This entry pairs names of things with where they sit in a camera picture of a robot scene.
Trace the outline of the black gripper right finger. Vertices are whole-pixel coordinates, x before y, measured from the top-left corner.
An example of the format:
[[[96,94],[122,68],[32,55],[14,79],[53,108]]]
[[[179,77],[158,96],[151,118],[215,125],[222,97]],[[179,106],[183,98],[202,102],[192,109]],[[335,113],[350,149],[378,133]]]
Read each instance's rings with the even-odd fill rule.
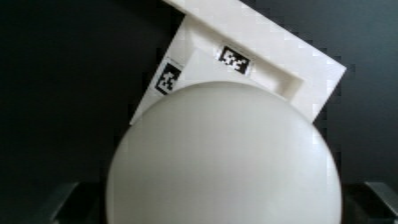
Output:
[[[341,224],[398,224],[398,192],[383,182],[343,186]]]

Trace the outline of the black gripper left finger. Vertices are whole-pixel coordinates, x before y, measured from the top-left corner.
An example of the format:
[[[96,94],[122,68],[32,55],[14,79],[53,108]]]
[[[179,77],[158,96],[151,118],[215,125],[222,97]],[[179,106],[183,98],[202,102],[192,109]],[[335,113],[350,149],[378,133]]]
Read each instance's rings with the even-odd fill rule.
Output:
[[[97,182],[64,183],[35,213],[35,224],[104,224],[101,199]]]

